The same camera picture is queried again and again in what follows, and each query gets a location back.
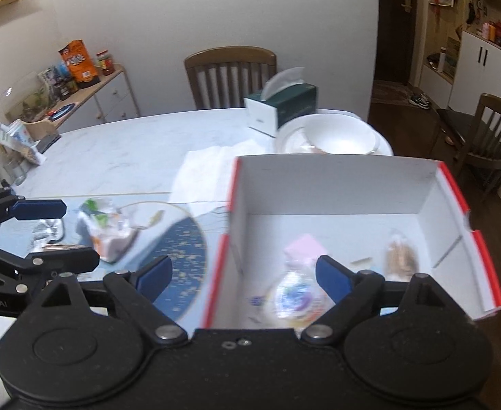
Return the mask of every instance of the chair backrest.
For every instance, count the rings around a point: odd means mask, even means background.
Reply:
[[[485,113],[486,108],[492,112]],[[501,168],[501,98],[480,96],[462,152],[481,167]]]
[[[216,47],[189,56],[184,66],[197,109],[242,108],[243,97],[277,73],[277,57],[254,46]]]

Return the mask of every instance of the white bowl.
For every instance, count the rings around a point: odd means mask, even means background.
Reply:
[[[323,114],[306,122],[303,135],[316,152],[372,154],[379,146],[374,129],[347,115]]]

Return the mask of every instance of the white paper napkin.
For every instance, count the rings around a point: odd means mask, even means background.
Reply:
[[[194,217],[225,205],[235,158],[257,154],[266,154],[266,150],[254,140],[189,151],[173,182],[169,203],[189,204]]]

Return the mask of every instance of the orange snack bag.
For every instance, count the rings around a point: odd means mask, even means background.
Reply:
[[[74,40],[61,49],[66,67],[76,80],[80,89],[88,88],[100,82],[98,72],[83,44],[83,40]]]

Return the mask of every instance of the door handle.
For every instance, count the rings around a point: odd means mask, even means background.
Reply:
[[[401,4],[404,11],[410,13],[412,11],[412,0],[404,0],[404,4]]]

